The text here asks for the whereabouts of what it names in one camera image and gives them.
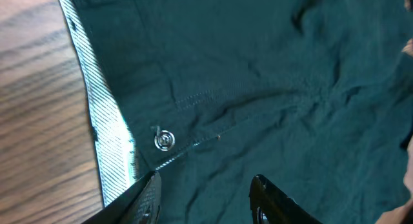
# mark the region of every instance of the stitching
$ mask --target stitching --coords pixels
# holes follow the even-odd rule
[[[261,114],[255,114],[252,116],[247,116],[246,118],[242,119],[241,121],[239,121],[237,124],[235,125],[229,125],[226,126],[224,128],[221,128],[221,131],[216,132],[215,134],[212,134],[211,136],[207,136],[207,137],[203,137],[199,140],[193,140],[190,143],[186,144],[185,146],[179,148],[174,154],[169,155],[169,156],[165,156],[161,159],[159,159],[158,161],[164,161],[164,163],[160,163],[158,167],[156,167],[156,170],[159,170],[163,167],[165,167],[166,165],[168,165],[169,163],[173,162],[175,159],[177,159],[178,157],[182,156],[183,153],[185,153],[189,148],[191,147],[196,147],[206,141],[209,141],[211,139],[214,139],[216,136],[222,136],[223,134],[235,129],[236,127],[248,122],[248,121],[252,121],[255,120],[261,116],[265,116],[267,114],[271,114],[271,112],[268,113],[261,113]]]
[[[199,92],[199,93],[197,93],[197,94],[188,96],[188,97],[186,97],[186,98],[184,98],[184,99],[180,99],[180,100],[176,101],[175,104],[182,103],[182,102],[184,102],[184,101],[187,101],[187,100],[189,100],[189,99],[195,98],[195,97],[200,96],[200,95],[203,95],[203,94],[212,93],[213,91],[214,91],[214,90],[209,89],[209,90],[206,90],[206,91],[204,91],[204,92]]]
[[[198,105],[198,104],[200,104],[200,103],[207,102],[207,101],[213,101],[213,100],[214,100],[214,98],[212,98],[212,97],[208,97],[208,98],[205,98],[205,99],[200,99],[200,100],[198,100],[198,101],[196,101],[196,102],[194,102],[194,103],[192,103],[192,104],[189,104],[189,105],[187,105],[187,106],[185,106],[185,107],[178,108],[178,110],[179,110],[179,111],[186,110],[186,109],[188,109],[188,108],[190,108],[190,107],[192,107],[192,106]]]

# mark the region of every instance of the teal shirt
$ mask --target teal shirt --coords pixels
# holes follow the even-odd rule
[[[162,177],[160,223],[251,223],[256,174],[322,223],[373,223],[409,198],[403,0],[73,2],[141,175]]]

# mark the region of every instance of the teal fabric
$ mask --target teal fabric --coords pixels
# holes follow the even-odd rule
[[[160,223],[251,223],[256,174],[323,223],[373,223],[408,199],[403,0],[73,1],[141,172],[169,163]]]

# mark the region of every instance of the button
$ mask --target button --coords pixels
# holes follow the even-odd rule
[[[162,151],[168,151],[175,146],[175,136],[166,130],[162,130],[155,136],[155,146]]]

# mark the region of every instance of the wooden table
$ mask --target wooden table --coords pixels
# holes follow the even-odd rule
[[[102,209],[85,86],[57,0],[0,0],[0,223]]]

